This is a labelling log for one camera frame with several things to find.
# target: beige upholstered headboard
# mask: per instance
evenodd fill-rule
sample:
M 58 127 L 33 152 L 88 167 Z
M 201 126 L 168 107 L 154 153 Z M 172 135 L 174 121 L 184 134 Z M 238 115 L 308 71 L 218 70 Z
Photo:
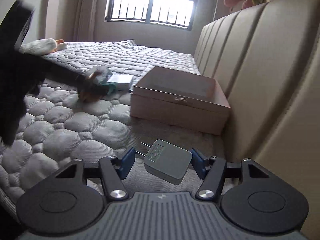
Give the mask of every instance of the beige upholstered headboard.
M 320 0 L 276 0 L 202 30 L 195 60 L 225 92 L 226 157 L 251 157 L 310 204 L 304 233 L 320 239 Z

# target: power adapter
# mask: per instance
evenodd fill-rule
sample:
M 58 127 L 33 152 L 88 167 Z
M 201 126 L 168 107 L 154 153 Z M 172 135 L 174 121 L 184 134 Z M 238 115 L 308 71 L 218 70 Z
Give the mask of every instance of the power adapter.
M 182 182 L 192 159 L 191 152 L 163 140 L 156 140 L 146 155 L 137 154 L 143 156 L 147 172 L 174 185 Z

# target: pink box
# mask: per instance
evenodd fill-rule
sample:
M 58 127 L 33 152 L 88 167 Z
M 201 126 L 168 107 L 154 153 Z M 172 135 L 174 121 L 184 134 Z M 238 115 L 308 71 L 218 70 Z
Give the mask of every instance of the pink box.
M 220 135 L 230 105 L 217 81 L 164 67 L 151 69 L 134 87 L 131 116 Z

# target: quilted mattress cover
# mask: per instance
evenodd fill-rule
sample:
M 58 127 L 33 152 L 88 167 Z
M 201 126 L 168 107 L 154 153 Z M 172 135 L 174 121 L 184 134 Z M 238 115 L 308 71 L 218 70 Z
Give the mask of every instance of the quilted mattress cover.
M 108 64 L 115 74 L 134 75 L 134 84 L 154 66 L 200 74 L 191 55 L 136 46 L 134 41 L 69 42 L 67 49 L 44 58 L 64 63 L 81 74 Z M 218 137 L 131 117 L 130 96 L 117 92 L 83 104 L 75 88 L 51 80 L 45 80 L 37 97 L 27 95 L 28 112 L 20 121 L 15 142 L 11 147 L 0 145 L 2 205 L 15 215 L 14 204 L 27 189 L 72 159 L 97 162 L 108 155 L 119 156 L 129 146 L 146 153 L 141 142 L 151 145 L 162 139 L 185 149 L 197 147 L 208 156 L 222 156 Z M 172 185 L 147 173 L 141 159 L 136 159 L 123 181 L 131 195 L 135 191 L 194 194 L 201 182 L 190 167 L 183 182 Z M 99 179 L 88 179 L 87 185 L 103 193 Z

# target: window pane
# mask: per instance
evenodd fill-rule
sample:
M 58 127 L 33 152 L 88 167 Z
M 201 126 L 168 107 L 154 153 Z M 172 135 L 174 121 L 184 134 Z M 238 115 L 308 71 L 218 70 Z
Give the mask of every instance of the window pane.
M 149 0 L 115 0 L 112 18 L 135 18 L 145 20 L 148 3 Z
M 153 0 L 151 21 L 161 21 L 189 26 L 193 1 Z

